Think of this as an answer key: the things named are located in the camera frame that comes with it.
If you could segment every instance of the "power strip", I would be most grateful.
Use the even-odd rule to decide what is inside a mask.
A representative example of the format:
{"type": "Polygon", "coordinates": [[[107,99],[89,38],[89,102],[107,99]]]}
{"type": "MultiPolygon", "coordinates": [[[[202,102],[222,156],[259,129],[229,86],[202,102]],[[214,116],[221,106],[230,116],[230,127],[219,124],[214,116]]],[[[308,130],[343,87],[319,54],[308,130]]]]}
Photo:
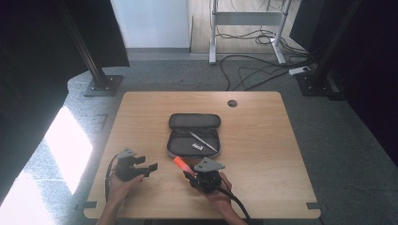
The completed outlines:
{"type": "Polygon", "coordinates": [[[289,69],[289,74],[293,76],[293,75],[300,74],[303,72],[308,72],[308,71],[310,71],[309,67],[297,67],[297,68],[289,69]]]}

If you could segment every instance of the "black device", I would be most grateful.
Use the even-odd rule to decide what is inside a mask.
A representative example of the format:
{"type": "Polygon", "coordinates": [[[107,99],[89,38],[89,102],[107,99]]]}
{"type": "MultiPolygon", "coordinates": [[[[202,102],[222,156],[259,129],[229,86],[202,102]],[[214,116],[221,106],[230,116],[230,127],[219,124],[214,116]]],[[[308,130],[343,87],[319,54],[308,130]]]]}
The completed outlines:
{"type": "Polygon", "coordinates": [[[145,177],[148,177],[150,173],[156,171],[158,169],[158,163],[154,163],[145,168],[135,168],[135,165],[144,163],[145,157],[135,157],[135,152],[126,148],[121,151],[119,154],[112,158],[109,163],[108,170],[105,175],[105,199],[108,201],[109,195],[109,177],[111,174],[112,164],[114,163],[115,158],[117,158],[117,165],[115,167],[115,175],[122,181],[130,181],[134,177],[143,174],[145,177]]]}
{"type": "Polygon", "coordinates": [[[183,172],[185,177],[190,180],[190,184],[193,188],[196,188],[206,194],[218,190],[219,192],[228,196],[231,200],[239,205],[246,219],[248,219],[248,223],[253,224],[245,206],[237,198],[237,196],[232,193],[231,189],[228,188],[228,190],[226,190],[221,187],[222,182],[225,181],[222,180],[219,170],[224,168],[225,166],[221,163],[205,157],[201,162],[199,162],[198,165],[193,166],[193,170],[196,172],[196,175],[185,170],[183,170],[183,172]]]}

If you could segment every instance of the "black panel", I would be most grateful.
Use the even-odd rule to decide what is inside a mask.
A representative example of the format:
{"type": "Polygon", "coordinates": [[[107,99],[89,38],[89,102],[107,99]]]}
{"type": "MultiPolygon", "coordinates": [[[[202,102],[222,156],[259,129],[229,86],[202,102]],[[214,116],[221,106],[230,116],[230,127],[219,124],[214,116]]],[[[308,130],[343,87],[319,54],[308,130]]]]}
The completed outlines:
{"type": "Polygon", "coordinates": [[[329,44],[351,1],[302,0],[290,37],[310,53],[329,44]]]}
{"type": "Polygon", "coordinates": [[[344,95],[398,165],[398,8],[364,0],[349,26],[334,69],[344,95]],[[374,35],[367,35],[374,30],[374,35]]]}

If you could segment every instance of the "case lid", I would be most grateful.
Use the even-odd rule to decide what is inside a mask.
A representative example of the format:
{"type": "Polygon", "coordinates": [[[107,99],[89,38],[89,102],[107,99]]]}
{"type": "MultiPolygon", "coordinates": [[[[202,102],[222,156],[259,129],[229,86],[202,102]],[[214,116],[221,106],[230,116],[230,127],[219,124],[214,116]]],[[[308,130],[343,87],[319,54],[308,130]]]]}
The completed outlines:
{"type": "Polygon", "coordinates": [[[222,120],[217,114],[175,113],[170,116],[170,128],[217,128],[222,120]]]}

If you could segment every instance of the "open case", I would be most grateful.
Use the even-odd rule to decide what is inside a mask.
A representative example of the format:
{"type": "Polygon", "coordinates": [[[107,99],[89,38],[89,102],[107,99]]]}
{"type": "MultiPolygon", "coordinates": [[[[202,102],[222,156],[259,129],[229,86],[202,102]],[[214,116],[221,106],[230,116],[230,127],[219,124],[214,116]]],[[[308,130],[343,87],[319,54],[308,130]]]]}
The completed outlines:
{"type": "Polygon", "coordinates": [[[167,143],[171,158],[214,158],[221,153],[216,130],[221,118],[216,114],[175,113],[170,116],[172,129],[167,143]]]}

